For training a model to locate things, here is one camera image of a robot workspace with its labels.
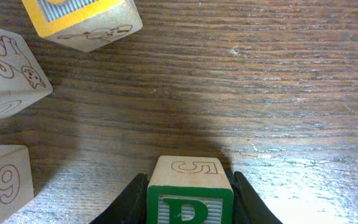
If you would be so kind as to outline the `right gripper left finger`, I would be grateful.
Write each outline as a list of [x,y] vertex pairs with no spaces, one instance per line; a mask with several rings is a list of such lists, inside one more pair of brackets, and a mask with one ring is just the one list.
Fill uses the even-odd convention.
[[148,183],[146,174],[137,174],[90,224],[146,224]]

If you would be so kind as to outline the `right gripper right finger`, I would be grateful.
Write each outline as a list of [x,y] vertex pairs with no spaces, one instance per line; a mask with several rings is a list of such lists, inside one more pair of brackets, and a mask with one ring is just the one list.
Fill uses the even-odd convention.
[[243,173],[236,171],[231,177],[234,191],[232,223],[282,224],[269,210]]

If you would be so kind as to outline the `green R block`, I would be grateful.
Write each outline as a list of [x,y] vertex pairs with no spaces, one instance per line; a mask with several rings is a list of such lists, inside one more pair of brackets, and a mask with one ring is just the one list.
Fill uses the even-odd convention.
[[160,156],[147,187],[147,224],[230,224],[233,202],[219,159]]

